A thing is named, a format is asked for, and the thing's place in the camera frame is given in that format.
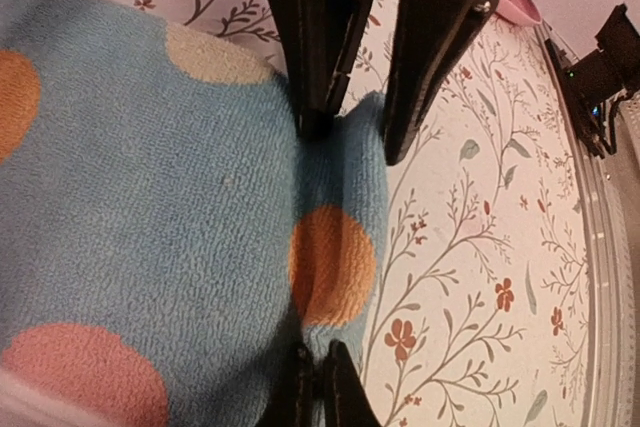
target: pink object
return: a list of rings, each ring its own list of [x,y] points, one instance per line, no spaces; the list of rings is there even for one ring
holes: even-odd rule
[[[542,23],[542,16],[532,0],[500,0],[496,13],[515,25]]]

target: pink polka dot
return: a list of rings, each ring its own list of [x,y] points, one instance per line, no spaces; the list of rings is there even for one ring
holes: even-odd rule
[[[17,335],[0,365],[43,393],[132,427],[168,425],[164,381],[103,327],[46,324]]]

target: terry cloth fabric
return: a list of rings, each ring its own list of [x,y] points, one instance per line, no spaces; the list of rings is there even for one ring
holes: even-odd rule
[[[120,425],[251,427],[293,341],[357,362],[381,105],[301,143],[250,52],[102,0],[0,0],[3,371]]]

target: red flower print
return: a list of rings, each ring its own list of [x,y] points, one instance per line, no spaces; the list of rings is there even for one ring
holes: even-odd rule
[[[413,325],[408,320],[403,324],[400,319],[396,319],[391,324],[391,332],[385,334],[384,343],[396,348],[396,360],[405,361],[409,358],[407,349],[412,349],[416,345],[416,337],[412,334]]]
[[[156,6],[153,3],[153,0],[135,0],[133,2],[135,7],[138,7],[141,11],[145,11],[145,9],[155,9]]]
[[[564,329],[564,322],[562,321],[562,310],[558,307],[553,308],[553,315],[551,316],[551,325],[553,325],[553,335],[557,336],[562,329]]]
[[[505,278],[502,284],[496,284],[496,294],[498,294],[498,309],[509,312],[511,303],[515,300],[511,291],[511,279]]]
[[[424,216],[420,215],[418,217],[418,221],[417,222],[412,222],[411,223],[411,231],[415,234],[419,230],[424,229],[426,226],[427,226],[427,223],[424,221]],[[422,242],[426,241],[427,237],[424,236],[424,235],[416,235],[413,240],[415,241],[416,244],[422,245]]]

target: leaf print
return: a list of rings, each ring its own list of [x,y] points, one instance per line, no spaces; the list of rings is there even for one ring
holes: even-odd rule
[[[509,190],[509,185],[513,182],[513,175],[516,173],[517,165],[514,165],[507,170],[507,173],[504,174],[504,188]]]
[[[462,149],[460,149],[460,160],[471,160],[479,153],[480,146],[478,145],[478,143],[473,139],[469,139],[464,143]]]
[[[447,401],[445,399],[445,401],[442,404],[442,407],[440,407],[440,410],[438,411],[438,417],[437,419],[440,420],[442,418],[442,416],[444,415],[444,409],[447,407]]]
[[[491,78],[491,74],[489,74],[489,71],[487,70],[487,66],[484,64],[484,62],[480,62],[480,65],[482,66],[482,72],[484,72],[485,77],[487,79],[490,79]]]
[[[537,102],[538,101],[538,94],[536,94],[536,91],[533,90],[533,86],[529,83],[529,81],[526,78],[524,78],[522,80],[524,81],[525,85],[529,88],[529,90],[533,94],[533,98],[536,99],[536,102]]]
[[[384,41],[384,58],[387,59],[387,62],[391,62],[391,55],[393,51],[393,36],[389,34],[387,40]]]
[[[524,278],[525,287],[527,289],[527,299],[529,299],[529,308],[531,313],[536,315],[538,313],[538,302],[536,301],[535,293],[533,292],[533,286],[531,285],[531,276],[529,274],[529,264],[527,263],[527,273]]]
[[[485,342],[484,345],[487,348],[487,355],[489,356],[489,362],[493,362],[496,358],[493,352],[493,348],[489,345],[489,342]]]
[[[444,309],[444,316],[447,319],[447,325],[449,326],[449,332],[453,331],[453,318],[451,317],[451,312],[447,309]]]
[[[529,151],[525,149],[524,146],[520,142],[518,142],[516,139],[511,139],[507,143],[507,147],[512,148],[513,150],[518,152],[521,156],[523,156],[525,159],[531,158],[531,154],[529,153]]]
[[[527,414],[527,418],[524,421],[524,425],[527,425],[529,422],[533,422],[538,418],[538,415],[540,415],[540,412],[542,412],[542,409],[547,403],[548,397],[549,396],[546,390],[540,391],[540,393],[536,397],[536,400],[533,401],[533,404],[529,409],[529,413]]]
[[[487,106],[487,110],[491,113],[491,115],[496,115],[496,108],[493,106],[491,101],[487,98],[486,95],[484,95],[482,93],[482,91],[480,89],[477,89],[477,90],[478,90],[478,95],[480,96],[480,98],[484,102],[484,105]]]

